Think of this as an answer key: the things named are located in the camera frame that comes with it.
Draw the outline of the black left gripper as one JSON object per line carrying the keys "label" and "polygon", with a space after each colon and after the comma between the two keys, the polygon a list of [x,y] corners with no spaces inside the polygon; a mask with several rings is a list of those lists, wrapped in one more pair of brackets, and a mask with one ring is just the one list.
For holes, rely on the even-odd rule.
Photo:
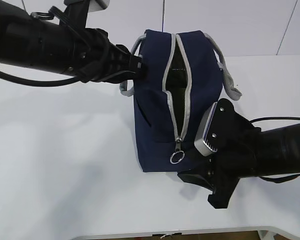
{"label": "black left gripper", "polygon": [[85,53],[82,82],[120,84],[124,81],[142,79],[148,71],[142,67],[142,57],[130,54],[123,45],[114,45],[108,33],[100,28],[88,28],[93,46]]}

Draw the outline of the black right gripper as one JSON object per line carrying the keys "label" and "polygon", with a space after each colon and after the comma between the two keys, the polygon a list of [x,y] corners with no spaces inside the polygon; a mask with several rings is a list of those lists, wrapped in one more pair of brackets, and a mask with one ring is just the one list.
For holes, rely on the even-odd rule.
{"label": "black right gripper", "polygon": [[244,166],[244,157],[252,157],[253,151],[244,141],[245,134],[255,133],[254,126],[235,111],[226,98],[217,101],[208,131],[209,143],[217,152],[203,156],[194,147],[188,156],[197,162],[191,170],[177,176],[184,182],[210,190],[207,201],[215,209],[226,209],[239,183],[238,169]]}

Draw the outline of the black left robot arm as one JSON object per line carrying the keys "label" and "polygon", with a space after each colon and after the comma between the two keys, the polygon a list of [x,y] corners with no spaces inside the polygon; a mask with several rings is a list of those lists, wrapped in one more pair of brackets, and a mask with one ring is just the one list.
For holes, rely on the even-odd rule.
{"label": "black left robot arm", "polygon": [[65,10],[28,13],[0,0],[0,64],[65,75],[62,80],[31,80],[0,71],[0,79],[31,87],[77,82],[119,84],[146,74],[142,58],[108,33],[86,26],[91,0],[66,0]]}

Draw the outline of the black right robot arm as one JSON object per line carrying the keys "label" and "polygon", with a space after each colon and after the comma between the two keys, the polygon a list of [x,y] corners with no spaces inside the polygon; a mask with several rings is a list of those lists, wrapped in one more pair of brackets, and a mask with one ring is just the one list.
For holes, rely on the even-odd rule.
{"label": "black right robot arm", "polygon": [[225,209],[240,179],[280,184],[300,177],[300,117],[296,124],[263,131],[222,98],[204,113],[187,156],[198,165],[178,177],[210,190],[208,202]]}

